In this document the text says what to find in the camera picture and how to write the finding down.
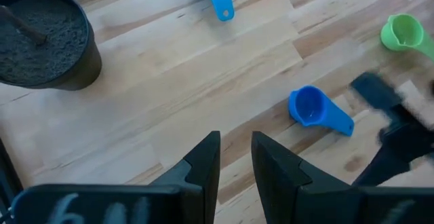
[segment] wood grain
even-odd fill
[[[434,124],[433,63],[390,52],[378,38],[399,12],[434,34],[434,0],[233,0],[230,22],[216,18],[210,0],[78,1],[103,59],[95,83],[76,92],[0,85],[0,136],[26,186],[148,184],[220,130],[215,223],[265,223],[253,130],[350,183],[388,123],[349,89],[358,75],[379,72]],[[353,117],[351,138],[289,116],[288,95],[306,84]],[[434,185],[426,160],[414,167],[385,185]]]

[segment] wooden surface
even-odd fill
[[[260,130],[350,183],[387,125],[348,89],[366,70],[408,95],[434,123],[433,63],[394,53],[378,34],[407,12],[434,33],[434,0],[233,0],[220,22],[210,0],[78,0],[96,33],[100,77],[77,91],[0,86],[0,135],[26,186],[147,184],[211,130],[222,132],[216,223],[265,223],[250,155]],[[326,92],[355,120],[351,138],[290,119],[288,94]],[[415,175],[432,168],[416,162]],[[434,185],[400,177],[389,185]]]

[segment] black pot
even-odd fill
[[[8,6],[17,1],[20,0],[0,0],[0,4]],[[12,83],[2,79],[1,77],[0,82],[24,88],[59,88],[63,90],[79,90],[90,85],[99,76],[102,65],[101,56],[96,47],[94,31],[85,15],[85,12],[74,0],[57,1],[62,1],[79,10],[79,13],[81,13],[83,18],[86,20],[83,22],[85,23],[83,29],[85,29],[85,32],[87,33],[87,39],[80,58],[75,61],[68,70],[44,83]]]

